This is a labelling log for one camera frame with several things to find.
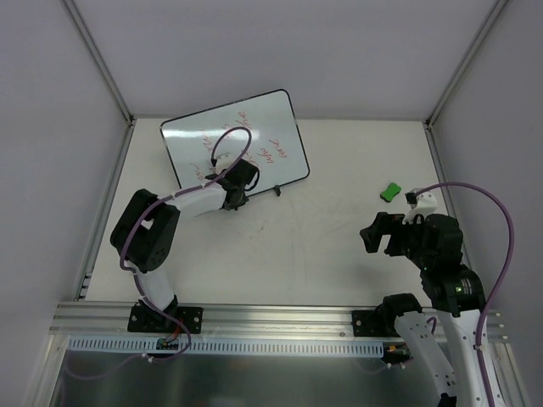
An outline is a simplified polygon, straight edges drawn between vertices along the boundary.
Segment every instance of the green block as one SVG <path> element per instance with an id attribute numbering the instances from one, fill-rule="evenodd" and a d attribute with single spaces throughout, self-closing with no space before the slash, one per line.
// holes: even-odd
<path id="1" fill-rule="evenodd" d="M 392 199 L 401 192 L 399 185 L 391 182 L 389 187 L 381 192 L 381 199 L 385 202 L 392 202 Z"/>

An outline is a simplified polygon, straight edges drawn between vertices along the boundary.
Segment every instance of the white table surface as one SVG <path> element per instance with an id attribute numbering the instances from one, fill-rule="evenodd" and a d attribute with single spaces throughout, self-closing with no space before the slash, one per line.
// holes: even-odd
<path id="1" fill-rule="evenodd" d="M 87 300 L 137 301 L 109 235 L 132 194 L 177 189 L 159 126 L 140 119 L 132 137 L 87 290 Z M 201 304 L 377 305 L 413 293 L 423 306 L 417 268 L 405 258 L 367 254 L 359 236 L 378 211 L 409 210 L 403 192 L 437 181 L 418 122 L 299 120 L 310 176 L 265 192 L 238 212 L 215 211 L 177 227 L 165 266 L 177 298 Z M 385 203 L 390 182 L 402 194 Z M 440 212 L 443 198 L 436 191 Z"/>

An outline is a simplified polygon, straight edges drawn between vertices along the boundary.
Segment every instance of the gray wall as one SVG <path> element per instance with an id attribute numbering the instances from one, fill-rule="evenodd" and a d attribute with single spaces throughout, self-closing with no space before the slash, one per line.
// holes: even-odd
<path id="1" fill-rule="evenodd" d="M 511 210 L 517 244 L 497 306 L 534 406 L 543 405 L 543 2 L 513 0 L 435 129 L 447 178 L 487 187 Z M 507 229 L 475 192 L 453 191 L 473 266 L 490 290 Z"/>
<path id="2" fill-rule="evenodd" d="M 59 1 L 3 0 L 2 406 L 22 405 L 56 303 L 70 298 L 123 132 Z"/>
<path id="3" fill-rule="evenodd" d="M 280 87 L 302 118 L 426 119 L 495 0 L 77 0 L 134 114 Z"/>

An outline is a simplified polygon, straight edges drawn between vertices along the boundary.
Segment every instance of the handwritten text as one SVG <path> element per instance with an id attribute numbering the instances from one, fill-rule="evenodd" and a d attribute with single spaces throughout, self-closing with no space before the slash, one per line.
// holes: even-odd
<path id="1" fill-rule="evenodd" d="M 283 150 L 280 146 L 279 146 L 279 140 L 275 139 L 275 140 L 268 140 L 268 142 L 270 142 L 271 144 L 273 144 L 273 147 L 277 150 L 277 152 L 279 153 L 279 157 L 281 157 L 282 159 L 286 159 L 287 158 L 287 153 L 285 153 L 285 150 Z"/>

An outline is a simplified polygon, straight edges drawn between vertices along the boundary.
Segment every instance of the purple cable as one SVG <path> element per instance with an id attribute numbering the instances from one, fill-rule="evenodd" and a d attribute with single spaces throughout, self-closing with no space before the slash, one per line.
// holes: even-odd
<path id="1" fill-rule="evenodd" d="M 143 302 L 150 308 L 152 309 L 153 311 L 155 311 L 156 313 L 162 315 L 163 317 L 165 317 L 166 319 L 170 320 L 170 321 L 173 321 L 175 324 L 177 324 L 182 330 L 183 332 L 185 332 L 185 334 L 187 335 L 187 345 L 185 345 L 185 347 L 183 347 L 182 349 L 180 349 L 178 352 L 174 353 L 172 356 L 168 356 L 168 357 L 165 357 L 165 358 L 160 358 L 160 359 L 153 359 L 153 362 L 167 362 L 169 360 L 174 360 L 176 358 L 178 358 L 179 356 L 181 356 L 182 354 L 184 354 L 187 350 L 190 349 L 191 345 L 192 345 L 192 338 L 191 338 L 191 335 L 190 335 L 190 332 L 189 330 L 187 329 L 187 327 L 185 326 L 185 324 L 183 324 L 181 321 L 179 321 L 178 319 L 174 318 L 173 316 L 171 315 L 168 315 L 166 314 L 165 312 L 163 312 L 161 309 L 159 309 L 156 305 L 154 305 L 150 300 L 149 298 L 147 298 L 147 295 L 145 294 L 145 292 L 143 291 L 143 287 L 139 281 L 139 279 L 137 278 L 137 270 L 134 268 L 134 267 L 130 267 L 129 265 L 125 265 L 125 260 L 126 260 L 126 252 L 128 251 L 128 247 L 130 246 L 130 243 L 132 242 L 132 239 L 134 238 L 134 235 L 136 234 L 136 231 L 137 231 L 137 228 L 142 224 L 142 222 L 145 220 L 145 218 L 147 217 L 147 215 L 149 213 L 151 213 L 151 211 L 156 208 L 157 206 L 159 206 L 160 204 L 164 204 L 168 201 L 171 201 L 172 199 L 174 198 L 179 198 L 181 197 L 182 195 L 185 195 L 187 193 L 190 193 L 190 192 L 193 192 L 193 191 L 198 191 L 199 189 L 203 189 L 203 188 L 206 188 L 206 187 L 209 187 L 215 183 L 217 183 L 218 181 L 220 181 L 221 179 L 223 179 L 226 174 L 236 165 L 239 163 L 239 161 L 241 161 L 242 157 L 245 155 L 245 153 L 247 153 L 247 150 L 249 150 L 249 146 L 251 144 L 251 142 L 253 141 L 253 135 L 251 134 L 250 130 L 246 127 L 242 127 L 242 126 L 238 126 L 238 127 L 233 127 L 231 129 L 228 129 L 227 131 L 225 131 L 222 136 L 219 137 L 219 139 L 217 140 L 215 146 L 213 147 L 213 151 L 211 153 L 211 157 L 214 158 L 215 157 L 215 151 L 216 151 L 216 148 L 217 146 L 219 145 L 219 143 L 222 141 L 222 139 L 224 139 L 224 137 L 226 137 L 228 134 L 230 134 L 231 132 L 233 131 L 237 131 L 237 130 L 243 130 L 243 131 L 246 131 L 247 132 L 247 144 L 245 145 L 244 149 L 242 150 L 241 154 L 239 154 L 239 156 L 230 164 L 230 166 L 228 168 L 226 168 L 224 171 L 222 171 L 222 173 L 220 173 L 216 178 L 214 178 L 213 180 L 207 182 L 206 184 L 204 184 L 203 186 L 197 186 L 197 187 L 191 187 L 191 188 L 187 188 L 187 189 L 182 189 L 180 191 L 177 191 L 176 193 L 172 194 L 172 195 L 169 195 L 167 197 L 164 197 L 162 199 L 158 199 L 156 200 L 155 202 L 153 202 L 152 204 L 150 204 L 147 209 L 145 209 L 143 211 L 143 213 L 141 214 L 141 216 L 136 220 L 136 223 L 134 224 L 134 226 L 132 227 L 132 229 L 130 230 L 130 233 L 128 234 L 128 237 L 126 238 L 126 241 L 125 241 L 125 245 L 123 246 L 122 250 L 120 251 L 120 260 L 119 260 L 119 263 L 120 263 L 120 267 L 122 270 L 127 270 L 127 271 L 131 271 L 132 274 L 133 274 L 133 277 L 134 277 L 134 283 L 136 284 L 136 288 L 137 290 L 139 291 L 140 295 L 142 296 L 142 300 Z M 66 358 L 66 361 L 64 363 L 64 370 L 66 371 L 66 373 L 69 375 L 69 376 L 72 376 L 74 377 L 75 379 L 77 380 L 98 380 L 98 379 L 102 379 L 106 376 L 108 376 L 110 373 L 114 372 L 114 371 L 117 371 L 119 368 L 121 368 L 122 366 L 126 365 L 128 362 L 134 360 L 134 359 L 138 359 L 138 358 L 142 358 L 142 355 L 141 354 L 134 354 L 128 358 L 126 358 L 125 360 L 123 360 L 122 362 L 120 362 L 117 366 L 113 367 L 112 369 L 110 369 L 109 371 L 106 371 L 105 373 L 102 373 L 100 375 L 95 375 L 95 376 L 81 376 L 81 375 L 78 375 L 77 373 L 74 373 L 73 371 L 71 371 L 71 369 L 69 368 L 68 366 L 68 360 L 69 360 L 69 356 L 68 358 Z"/>
<path id="2" fill-rule="evenodd" d="M 490 305 L 492 301 L 494 300 L 498 290 L 500 289 L 501 284 L 503 283 L 503 280 L 506 277 L 507 271 L 509 270 L 509 265 L 511 264 L 512 251 L 515 246 L 515 231 L 512 224 L 512 218 L 506 206 L 500 201 L 500 199 L 498 199 L 496 196 L 486 191 L 485 189 L 481 187 L 477 187 L 473 184 L 468 184 L 466 182 L 455 182 L 455 181 L 440 182 L 438 184 L 423 188 L 420 191 L 415 192 L 415 196 L 420 195 L 421 193 L 424 193 L 427 191 L 431 191 L 435 188 L 442 188 L 442 187 L 464 187 L 467 189 L 473 189 L 474 191 L 477 191 L 477 192 L 481 192 L 486 197 L 494 201 L 496 205 L 498 205 L 501 212 L 506 217 L 506 221 L 507 221 L 507 229 L 509 230 L 509 244 L 507 247 L 506 259 L 503 263 L 503 267 L 501 267 L 500 275 L 498 276 L 494 286 L 492 287 L 492 290 L 490 291 L 490 295 L 488 299 L 486 300 L 486 303 L 484 304 L 483 310 L 481 311 L 481 316 L 479 317 L 479 320 L 477 322 L 477 330 L 475 332 L 475 345 L 480 347 L 482 344 L 482 338 L 483 338 L 484 322 L 486 321 L 486 317 L 488 316 L 490 312 Z M 479 366 L 481 368 L 481 376 L 483 377 L 484 390 L 486 391 L 486 397 L 489 400 L 489 407 L 495 407 L 494 395 L 492 393 L 492 387 L 490 386 L 489 374 L 486 369 L 486 364 L 484 363 L 484 354 L 480 348 L 477 349 L 477 359 L 479 360 Z"/>
<path id="3" fill-rule="evenodd" d="M 426 320 L 426 323 L 429 324 L 430 322 L 432 322 L 432 335 L 434 335 L 435 327 L 438 325 L 438 319 L 435 316 L 430 316 Z"/>
<path id="4" fill-rule="evenodd" d="M 142 300 L 143 302 L 149 307 L 151 308 L 153 311 L 157 312 L 159 315 L 162 315 L 163 317 L 165 317 L 166 319 L 170 320 L 170 321 L 173 321 L 174 323 L 176 323 L 177 325 L 179 325 L 179 327 L 181 327 L 181 329 L 183 329 L 183 331 L 187 334 L 187 339 L 188 339 L 188 342 L 187 342 L 187 345 L 181 349 L 179 352 L 173 354 L 172 356 L 168 357 L 168 358 L 165 358 L 165 359 L 162 359 L 161 361 L 167 361 L 167 360 L 173 360 L 177 357 L 179 357 L 181 354 L 183 354 L 184 352 L 186 352 L 190 347 L 191 347 L 191 344 L 192 344 L 192 338 L 190 336 L 190 332 L 188 331 L 188 329 L 185 327 L 185 325 L 180 322 L 179 320 L 177 320 L 176 318 L 172 317 L 171 315 L 168 315 L 166 314 L 165 312 L 163 312 L 161 309 L 157 308 L 154 304 L 151 303 L 151 301 L 147 298 L 147 296 L 145 295 L 145 292 L 143 291 L 143 288 L 142 288 L 142 285 L 137 277 L 137 271 L 134 267 L 130 267 L 129 265 L 126 265 L 125 264 L 125 260 L 126 260 L 126 253 L 128 252 L 128 247 L 130 246 L 130 243 L 132 242 L 132 239 L 134 238 L 134 235 L 136 234 L 136 231 L 137 231 L 137 228 L 142 224 L 142 222 L 145 220 L 145 218 L 148 216 L 148 214 L 151 213 L 151 211 L 153 211 L 154 208 L 156 208 L 157 206 L 159 206 L 160 204 L 164 204 L 168 201 L 171 201 L 172 199 L 174 198 L 179 198 L 181 197 L 182 195 L 185 195 L 187 193 L 190 193 L 190 192 L 194 192 L 194 191 L 198 191 L 199 189 L 203 189 L 203 188 L 206 188 L 206 187 L 209 187 L 215 183 L 217 183 L 218 181 L 220 181 L 221 179 L 223 179 L 227 173 L 234 167 L 236 166 L 239 161 L 241 161 L 242 157 L 245 155 L 245 153 L 247 153 L 247 150 L 249 150 L 249 146 L 251 144 L 251 142 L 253 141 L 253 135 L 251 134 L 250 130 L 246 127 L 242 127 L 242 126 L 238 126 L 238 127 L 233 127 L 231 129 L 228 129 L 227 131 L 225 131 L 222 136 L 219 137 L 219 139 L 217 140 L 215 146 L 213 147 L 213 151 L 211 152 L 211 157 L 214 158 L 215 157 L 215 151 L 216 151 L 216 148 L 217 146 L 219 145 L 219 143 L 224 139 L 224 137 L 226 137 L 228 134 L 230 134 L 231 132 L 233 131 L 237 131 L 237 130 L 243 130 L 243 131 L 246 131 L 247 132 L 247 144 L 245 144 L 245 147 L 244 149 L 242 150 L 241 154 L 239 154 L 239 156 L 230 164 L 230 166 L 222 171 L 222 173 L 220 173 L 216 178 L 212 179 L 211 181 L 207 182 L 206 184 L 204 184 L 203 186 L 197 186 L 197 187 L 191 187 L 191 188 L 188 188 L 188 189 L 182 189 L 181 191 L 177 191 L 176 193 L 174 193 L 173 195 L 169 195 L 167 197 L 164 197 L 162 199 L 158 199 L 156 200 L 155 202 L 153 202 L 151 205 L 149 205 L 147 207 L 147 209 L 145 209 L 143 211 L 143 213 L 140 215 L 140 217 L 136 220 L 136 223 L 134 224 L 134 226 L 132 227 L 132 229 L 130 230 L 130 233 L 128 233 L 128 237 L 126 238 L 126 241 L 125 241 L 125 245 L 123 246 L 122 250 L 120 251 L 120 259 L 119 259 L 119 266 L 121 267 L 122 270 L 127 270 L 127 271 L 130 271 L 133 276 L 134 276 L 134 283 L 136 284 L 136 288 L 137 290 L 139 291 L 140 295 L 142 296 Z"/>
<path id="5" fill-rule="evenodd" d="M 68 355 L 66 356 L 66 360 L 64 361 L 64 371 L 68 374 L 68 376 L 71 376 L 74 379 L 83 380 L 83 381 L 104 379 L 105 377 L 107 377 L 111 373 L 113 373 L 114 371 L 119 370 L 122 366 L 126 365 L 128 362 L 130 362 L 130 361 L 132 361 L 134 359 L 141 359 L 142 358 L 142 354 L 133 354 L 133 355 L 129 356 L 128 358 L 124 359 L 117 366 L 114 366 L 113 368 L 106 371 L 105 373 L 101 373 L 99 375 L 93 375 L 93 376 L 82 376 L 82 375 L 79 375 L 79 374 L 77 374 L 77 373 L 75 373 L 75 372 L 73 372 L 71 370 L 71 368 L 70 368 L 70 355 L 71 355 L 71 353 L 69 352 Z"/>

